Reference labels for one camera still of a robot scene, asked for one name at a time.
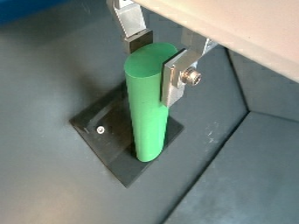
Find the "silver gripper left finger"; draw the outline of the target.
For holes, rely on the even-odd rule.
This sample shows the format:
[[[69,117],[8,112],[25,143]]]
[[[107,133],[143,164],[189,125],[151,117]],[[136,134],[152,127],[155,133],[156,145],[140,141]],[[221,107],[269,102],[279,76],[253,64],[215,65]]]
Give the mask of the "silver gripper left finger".
[[[145,27],[141,6],[133,0],[107,0],[107,7],[120,29],[125,52],[131,54],[153,43],[153,32]]]

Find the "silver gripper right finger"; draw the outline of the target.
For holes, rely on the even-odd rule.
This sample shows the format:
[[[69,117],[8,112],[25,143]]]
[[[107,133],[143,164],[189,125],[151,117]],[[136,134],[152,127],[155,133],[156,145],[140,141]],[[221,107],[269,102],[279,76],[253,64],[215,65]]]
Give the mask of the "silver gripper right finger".
[[[217,43],[195,31],[181,30],[181,49],[163,63],[161,103],[169,108],[183,97],[184,87],[195,86],[201,80],[196,71],[197,61]]]

